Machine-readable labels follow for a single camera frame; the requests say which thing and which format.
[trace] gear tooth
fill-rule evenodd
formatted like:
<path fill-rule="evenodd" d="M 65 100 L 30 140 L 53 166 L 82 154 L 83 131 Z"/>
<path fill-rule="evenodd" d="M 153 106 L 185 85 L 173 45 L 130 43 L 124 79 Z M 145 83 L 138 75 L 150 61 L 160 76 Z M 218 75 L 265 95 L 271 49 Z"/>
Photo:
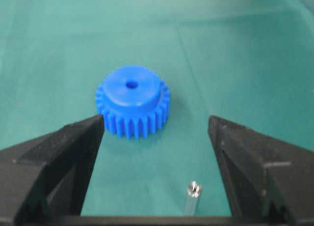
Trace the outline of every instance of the gear tooth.
<path fill-rule="evenodd" d="M 170 97 L 164 97 L 162 99 L 162 101 L 165 102 L 165 103 L 169 103 L 170 102 Z"/>
<path fill-rule="evenodd" d="M 164 96 L 164 97 L 169 97 L 169 98 L 170 98 L 170 92 L 169 92 L 169 91 L 165 91 L 165 92 L 163 93 L 163 96 Z"/>
<path fill-rule="evenodd" d="M 103 93 L 102 92 L 96 92 L 96 99 L 98 99 L 98 98 L 100 98 L 100 99 L 102 99 L 103 98 Z"/>
<path fill-rule="evenodd" d="M 148 137 L 148 117 L 142 117 L 140 122 L 142 122 L 142 134 L 143 137 Z"/>
<path fill-rule="evenodd" d="M 160 107 L 162 109 L 162 123 L 164 124 L 167 121 L 167 104 L 163 102 Z"/>
<path fill-rule="evenodd" d="M 105 121 L 105 129 L 108 130 L 109 129 L 109 121 L 108 121 L 109 111 L 103 110 L 102 114 L 103 114 L 104 121 Z"/>
<path fill-rule="evenodd" d="M 134 137 L 135 139 L 139 139 L 139 119 L 138 118 L 133 118 L 133 130 L 134 130 Z"/>
<path fill-rule="evenodd" d="M 118 137 L 122 137 L 124 134 L 124 124 L 123 119 L 120 116 L 116 117 L 116 129 Z"/>
<path fill-rule="evenodd" d="M 124 123 L 124 130 L 125 130 L 127 139 L 131 139 L 131 135 L 132 135 L 131 126 L 132 126 L 131 120 L 126 119 Z"/>
<path fill-rule="evenodd" d="M 96 107 L 99 114 L 102 114 L 104 109 L 102 101 L 102 98 L 96 98 Z"/>
<path fill-rule="evenodd" d="M 158 108 L 156 110 L 156 115 L 157 115 L 157 128 L 161 129 L 162 128 L 162 109 Z"/>
<path fill-rule="evenodd" d="M 96 97 L 102 97 L 102 96 L 103 96 L 103 87 L 99 85 L 96 91 Z"/>
<path fill-rule="evenodd" d="M 167 120 L 169 116 L 169 102 L 165 102 L 164 104 L 166 105 L 166 120 Z"/>
<path fill-rule="evenodd" d="M 115 114 L 110 113 L 108 115 L 109 130 L 110 130 L 110 133 L 112 134 L 115 134 L 117 132 L 115 118 L 116 118 Z"/>
<path fill-rule="evenodd" d="M 149 115 L 148 127 L 151 134 L 154 134 L 156 132 L 156 117 L 157 116 L 155 113 L 151 113 Z"/>
<path fill-rule="evenodd" d="M 96 101 L 96 103 L 102 103 L 103 102 L 103 98 L 102 97 L 96 97 L 95 101 Z"/>

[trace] plastic gear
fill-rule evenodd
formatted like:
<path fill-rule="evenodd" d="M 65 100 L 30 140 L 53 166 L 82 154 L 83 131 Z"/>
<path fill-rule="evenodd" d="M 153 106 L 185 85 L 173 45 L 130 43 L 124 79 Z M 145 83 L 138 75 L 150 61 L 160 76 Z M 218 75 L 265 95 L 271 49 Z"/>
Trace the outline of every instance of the plastic gear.
<path fill-rule="evenodd" d="M 124 66 L 112 71 L 96 91 L 98 113 L 105 129 L 127 139 L 148 137 L 168 118 L 170 91 L 150 69 Z"/>

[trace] green background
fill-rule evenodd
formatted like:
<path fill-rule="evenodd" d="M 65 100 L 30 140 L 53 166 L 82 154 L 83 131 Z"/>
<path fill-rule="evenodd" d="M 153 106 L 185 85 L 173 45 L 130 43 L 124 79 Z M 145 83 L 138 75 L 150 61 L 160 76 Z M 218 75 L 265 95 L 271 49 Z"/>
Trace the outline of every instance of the green background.
<path fill-rule="evenodd" d="M 96 113 L 113 69 L 141 64 L 171 90 L 148 139 L 105 133 L 84 215 L 229 215 L 211 114 L 314 148 L 314 21 L 299 0 L 0 0 L 0 148 Z"/>

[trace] table surface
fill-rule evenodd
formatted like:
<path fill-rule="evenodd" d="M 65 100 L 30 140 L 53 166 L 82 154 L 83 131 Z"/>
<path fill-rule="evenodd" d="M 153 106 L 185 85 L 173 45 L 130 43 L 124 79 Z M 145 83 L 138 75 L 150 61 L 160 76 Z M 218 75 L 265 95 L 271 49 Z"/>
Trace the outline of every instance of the table surface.
<path fill-rule="evenodd" d="M 207 135 L 218 115 L 314 149 L 314 19 L 299 0 L 0 0 L 0 149 L 96 114 L 113 69 L 171 90 L 147 139 L 105 133 L 83 215 L 229 215 Z"/>

